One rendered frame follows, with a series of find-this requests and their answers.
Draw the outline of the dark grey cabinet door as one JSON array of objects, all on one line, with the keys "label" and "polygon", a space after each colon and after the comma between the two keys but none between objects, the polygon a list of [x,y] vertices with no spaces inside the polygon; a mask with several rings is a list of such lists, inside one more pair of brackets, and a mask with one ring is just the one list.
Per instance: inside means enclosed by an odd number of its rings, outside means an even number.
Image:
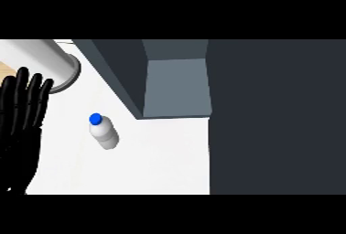
[{"label": "dark grey cabinet door", "polygon": [[215,194],[346,194],[346,40],[215,39]]}]

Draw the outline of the dark grey cabinet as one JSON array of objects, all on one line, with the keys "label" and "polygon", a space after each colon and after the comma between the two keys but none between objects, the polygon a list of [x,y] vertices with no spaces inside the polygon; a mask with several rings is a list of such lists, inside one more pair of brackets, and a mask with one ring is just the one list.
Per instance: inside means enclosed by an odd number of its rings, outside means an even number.
[{"label": "dark grey cabinet", "polygon": [[206,39],[77,39],[74,45],[137,119],[212,114]]}]

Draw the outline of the white blue-capped water bottle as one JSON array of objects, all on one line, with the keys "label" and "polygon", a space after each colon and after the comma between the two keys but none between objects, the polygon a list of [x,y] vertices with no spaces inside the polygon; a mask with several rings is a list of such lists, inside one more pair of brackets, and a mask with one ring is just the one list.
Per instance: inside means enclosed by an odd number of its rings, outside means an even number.
[{"label": "white blue-capped water bottle", "polygon": [[106,150],[111,150],[119,145],[119,132],[107,116],[94,113],[89,116],[89,132]]}]

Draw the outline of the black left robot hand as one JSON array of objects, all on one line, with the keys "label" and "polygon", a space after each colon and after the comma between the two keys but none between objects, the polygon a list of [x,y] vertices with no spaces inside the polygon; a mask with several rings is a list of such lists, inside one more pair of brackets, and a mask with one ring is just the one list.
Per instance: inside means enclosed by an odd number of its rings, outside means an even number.
[{"label": "black left robot hand", "polygon": [[39,169],[42,124],[54,80],[21,67],[0,85],[0,197],[24,195]]}]

